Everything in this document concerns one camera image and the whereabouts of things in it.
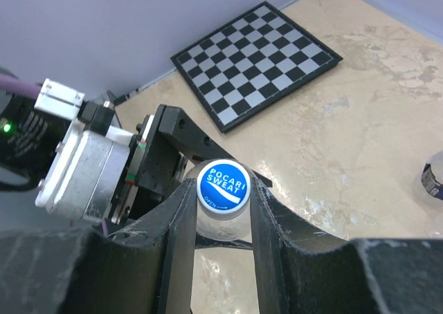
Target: gray square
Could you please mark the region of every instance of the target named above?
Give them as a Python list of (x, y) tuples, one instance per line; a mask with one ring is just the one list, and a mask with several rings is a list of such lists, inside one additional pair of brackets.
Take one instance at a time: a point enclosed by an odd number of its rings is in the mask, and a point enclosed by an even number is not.
[(238, 101), (243, 100), (243, 96), (238, 91), (231, 91), (229, 94), (225, 95), (224, 99), (229, 105), (233, 106)]
[(203, 52), (203, 48), (200, 46), (195, 46), (194, 48), (191, 48), (191, 50), (188, 51), (188, 53), (191, 55), (191, 57), (195, 57), (197, 55), (200, 55)]
[(306, 74), (310, 74), (320, 66), (314, 60), (306, 59), (302, 64), (299, 64), (298, 67), (300, 67), (300, 69)]
[(238, 48), (237, 48), (234, 44), (231, 44), (231, 45), (228, 46), (227, 48), (223, 49), (223, 50), (222, 50), (222, 53), (223, 53), (225, 56), (230, 57), (230, 56), (232, 56), (233, 54), (235, 54), (237, 51), (238, 51)]
[(196, 67), (198, 64), (194, 60), (194, 58), (189, 59), (186, 63), (182, 64), (182, 67), (185, 71), (192, 70), (194, 67)]
[(248, 44), (247, 46), (245, 46), (242, 49), (242, 52), (245, 56), (249, 57), (250, 55), (252, 55), (253, 53), (257, 52), (258, 48), (256, 46), (254, 46), (253, 44)]
[(245, 38), (250, 42), (255, 42), (261, 37), (262, 37), (262, 35), (256, 30), (254, 30), (253, 32), (250, 32), (247, 36), (245, 36)]
[(302, 49), (302, 52), (308, 57), (313, 57), (318, 53), (321, 53), (321, 51), (322, 50), (315, 44), (310, 44)]
[(202, 84), (205, 84), (209, 81), (209, 77), (205, 73), (200, 73), (196, 76), (192, 81), (195, 83), (197, 87), (200, 87)]
[(231, 78), (229, 82), (235, 87), (238, 88), (243, 86), (248, 82), (248, 78), (244, 76), (243, 73), (237, 74), (235, 77)]
[(222, 97), (223, 95), (217, 89), (214, 89), (209, 93), (205, 94), (205, 100), (208, 101), (209, 104), (215, 103)]
[(217, 63), (217, 67), (220, 71), (226, 71), (232, 66), (234, 66), (234, 63), (232, 63), (228, 58), (225, 58), (220, 63)]
[(220, 52), (220, 48), (216, 45), (214, 46), (210, 46), (209, 48), (206, 49), (205, 53), (209, 56), (212, 57), (213, 55), (215, 55), (216, 53)]
[(213, 67), (214, 65), (215, 65), (214, 61), (211, 58), (208, 58), (200, 63), (200, 68), (203, 71), (207, 71), (209, 68)]
[(283, 35), (285, 39), (287, 39), (290, 42), (295, 42), (298, 39), (300, 39), (303, 34), (300, 33), (298, 30), (291, 30), (290, 32), (287, 32), (286, 34)]
[(264, 38), (270, 42), (274, 42), (276, 39), (281, 38), (281, 36), (282, 35), (278, 32), (278, 30), (271, 30), (264, 36)]
[(248, 22), (245, 19), (239, 19), (235, 23), (233, 23), (233, 27), (237, 30), (242, 29), (243, 27), (247, 26)]
[(271, 62), (268, 58), (265, 58), (265, 59), (260, 60), (255, 66), (261, 72), (266, 72), (267, 70), (269, 70), (271, 67), (274, 66), (274, 63)]
[(260, 6), (257, 10), (254, 11), (254, 13), (256, 15), (258, 15), (259, 17), (263, 17), (264, 15), (267, 15), (268, 13), (270, 13), (271, 10), (269, 10), (269, 8), (265, 5)]
[(256, 77), (254, 77), (250, 83), (255, 87), (255, 89), (260, 89), (263, 86), (266, 86), (269, 83), (269, 80), (267, 77), (263, 75), (263, 73), (260, 73)]
[(269, 25), (270, 25), (270, 27), (276, 29), (276, 28), (279, 28), (279, 27), (283, 26), (285, 23), (286, 23), (285, 20), (283, 20), (283, 19), (280, 18), (280, 17), (276, 17), (275, 19), (272, 19), (272, 20), (269, 22)]
[(252, 28), (258, 29), (258, 28), (263, 27), (264, 25), (266, 25), (266, 22), (262, 18), (258, 18), (256, 20), (252, 21), (250, 23), (250, 25), (252, 26)]
[(287, 46), (281, 48), (280, 51), (286, 57), (291, 57), (292, 55), (295, 55), (298, 51), (300, 51), (300, 49), (294, 46), (293, 44), (288, 44)]
[(289, 72), (291, 69), (297, 67), (296, 63), (291, 61), (290, 59), (284, 59), (280, 63), (276, 65), (280, 71), (283, 73)]
[(269, 57), (270, 55), (273, 55), (278, 51), (278, 48), (274, 46), (273, 44), (268, 44), (267, 46), (264, 46), (260, 49), (260, 52), (265, 55), (266, 57)]
[(246, 71), (248, 68), (251, 68), (252, 65), (253, 65), (252, 62), (251, 62), (249, 59), (245, 58), (245, 59), (240, 60), (240, 61), (237, 63), (237, 65), (235, 65), (235, 67), (237, 67), (237, 69), (238, 69), (240, 72), (244, 72), (244, 71)]
[(219, 73), (210, 81), (213, 83), (214, 86), (220, 87), (222, 84), (228, 82), (228, 78), (223, 73)]
[(224, 40), (226, 36), (223, 35), (222, 32), (218, 32), (210, 37), (210, 40), (214, 43), (219, 43), (220, 41)]
[(232, 122), (238, 116), (233, 108), (228, 107), (227, 109), (224, 109), (221, 113), (219, 113), (218, 117), (220, 121), (223, 123), (223, 125), (226, 125), (229, 122)]
[(274, 84), (274, 86), (277, 87), (279, 91), (282, 91), (283, 89), (291, 86), (293, 84), (293, 81), (289, 79), (286, 75), (281, 75), (280, 77), (272, 80), (272, 83)]
[(241, 32), (235, 32), (228, 36), (229, 41), (235, 43), (239, 39), (243, 38), (243, 34)]
[(261, 102), (266, 100), (266, 98), (263, 97), (263, 95), (259, 91), (254, 91), (253, 93), (249, 94), (244, 98), (248, 104), (251, 106), (251, 108), (256, 107)]

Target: white wall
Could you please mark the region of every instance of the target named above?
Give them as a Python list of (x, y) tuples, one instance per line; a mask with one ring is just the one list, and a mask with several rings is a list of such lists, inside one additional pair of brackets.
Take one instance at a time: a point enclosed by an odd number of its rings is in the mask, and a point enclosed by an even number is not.
[[(263, 0), (0, 0), (0, 64), (116, 95), (171, 70), (170, 56)], [(267, 0), (279, 7), (291, 0)]]
[(365, 0), (392, 17), (443, 43), (442, 0)]

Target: green led light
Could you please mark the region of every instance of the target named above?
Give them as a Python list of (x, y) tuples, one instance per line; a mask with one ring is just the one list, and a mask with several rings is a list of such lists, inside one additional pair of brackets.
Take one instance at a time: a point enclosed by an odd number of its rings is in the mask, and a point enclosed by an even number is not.
[(3, 132), (8, 133), (12, 129), (11, 124), (4, 124), (3, 125)]

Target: screw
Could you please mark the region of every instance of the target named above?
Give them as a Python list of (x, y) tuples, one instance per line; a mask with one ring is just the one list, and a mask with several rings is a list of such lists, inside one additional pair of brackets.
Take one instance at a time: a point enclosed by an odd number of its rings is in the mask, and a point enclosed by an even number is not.
[(64, 148), (63, 142), (59, 142), (57, 147), (55, 148), (56, 153), (60, 153)]
[(39, 181), (39, 185), (37, 186), (37, 188), (41, 191), (43, 189), (43, 187), (45, 186), (45, 181), (44, 179), (40, 179)]
[(108, 109), (114, 108), (114, 105), (110, 101), (106, 101), (105, 103), (103, 103), (103, 106)]

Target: cable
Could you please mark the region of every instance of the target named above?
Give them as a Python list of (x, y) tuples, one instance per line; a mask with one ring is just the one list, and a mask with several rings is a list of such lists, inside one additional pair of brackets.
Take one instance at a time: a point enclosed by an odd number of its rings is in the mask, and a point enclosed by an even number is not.
[(108, 225), (106, 224), (106, 220), (102, 219), (102, 229), (103, 229), (103, 236), (108, 237)]
[(0, 90), (9, 91), (11, 93), (24, 96), (36, 100), (40, 94), (40, 87), (36, 84), (23, 82), (15, 77), (0, 73)]

